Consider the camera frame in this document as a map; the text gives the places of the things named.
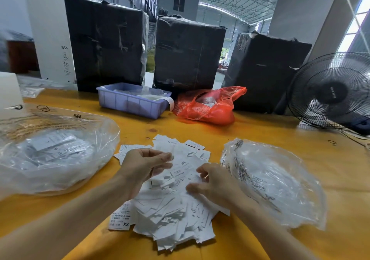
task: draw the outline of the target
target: plastic tray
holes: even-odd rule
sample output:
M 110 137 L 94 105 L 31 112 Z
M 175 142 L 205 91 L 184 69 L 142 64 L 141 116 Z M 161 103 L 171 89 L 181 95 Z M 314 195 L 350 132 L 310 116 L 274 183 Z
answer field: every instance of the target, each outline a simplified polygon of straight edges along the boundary
M 127 83 L 117 83 L 96 88 L 99 91 L 99 104 L 101 107 L 115 109 L 130 114 L 143 116 L 150 119 L 158 119 L 160 115 L 169 107 L 165 99 L 149 100 L 138 96 L 115 92 L 118 90 L 141 89 L 142 86 Z M 166 96 L 171 96 L 171 92 L 164 91 Z

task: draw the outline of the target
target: right hand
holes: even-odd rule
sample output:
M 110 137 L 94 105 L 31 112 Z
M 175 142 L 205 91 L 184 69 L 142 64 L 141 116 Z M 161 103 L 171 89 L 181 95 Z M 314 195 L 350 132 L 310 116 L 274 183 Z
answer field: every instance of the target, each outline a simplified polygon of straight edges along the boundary
M 205 183 L 190 183 L 186 190 L 206 196 L 211 202 L 228 209 L 245 199 L 243 191 L 238 186 L 238 181 L 231 174 L 216 163 L 205 163 L 197 168 L 201 178 L 208 177 Z

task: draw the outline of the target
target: table surface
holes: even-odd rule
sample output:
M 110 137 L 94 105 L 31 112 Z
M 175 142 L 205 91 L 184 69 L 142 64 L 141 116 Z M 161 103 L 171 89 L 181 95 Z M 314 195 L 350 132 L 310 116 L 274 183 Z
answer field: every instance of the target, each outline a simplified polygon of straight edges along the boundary
M 322 259 L 368 259 L 370 255 L 370 155 L 364 147 L 333 131 L 297 128 L 294 117 L 236 112 L 235 123 L 214 126 L 180 119 L 165 111 L 157 120 L 101 108 L 97 94 L 45 90 L 38 103 L 112 118 L 121 128 L 121 144 L 151 144 L 155 135 L 180 142 L 195 141 L 211 151 L 210 161 L 219 162 L 223 144 L 238 137 L 289 150 L 302 158 L 325 190 L 328 214 L 326 230 L 302 226 L 294 236 Z M 75 192 L 37 197 L 14 195 L 0 202 L 0 236 L 35 220 L 111 178 L 118 170 L 112 158 Z M 132 231 L 108 231 L 109 217 L 84 239 L 65 260 L 88 259 L 268 259 L 249 229 L 233 214 L 222 213 L 212 221 L 216 235 L 203 245 L 181 244 L 173 253 L 157 252 L 150 238 Z

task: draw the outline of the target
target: fan grille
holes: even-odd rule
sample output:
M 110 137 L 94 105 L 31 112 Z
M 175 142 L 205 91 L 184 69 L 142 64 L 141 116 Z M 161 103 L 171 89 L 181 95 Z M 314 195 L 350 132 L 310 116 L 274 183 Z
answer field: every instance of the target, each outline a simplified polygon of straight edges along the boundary
M 326 129 L 370 118 L 370 57 L 351 52 L 318 57 L 298 70 L 287 92 L 290 111 Z

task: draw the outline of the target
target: black plastic wrap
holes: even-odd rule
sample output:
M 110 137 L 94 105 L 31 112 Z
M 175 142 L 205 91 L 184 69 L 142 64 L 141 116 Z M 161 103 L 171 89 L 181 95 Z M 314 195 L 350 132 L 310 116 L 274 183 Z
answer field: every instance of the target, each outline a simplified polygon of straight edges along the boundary
M 141 85 L 148 53 L 148 15 L 106 1 L 64 0 L 79 91 Z
M 226 28 L 183 18 L 159 16 L 156 26 L 154 84 L 180 92 L 212 89 Z
M 234 102 L 234 110 L 274 112 L 311 46 L 257 32 L 240 33 L 224 86 L 245 86 L 248 91 Z

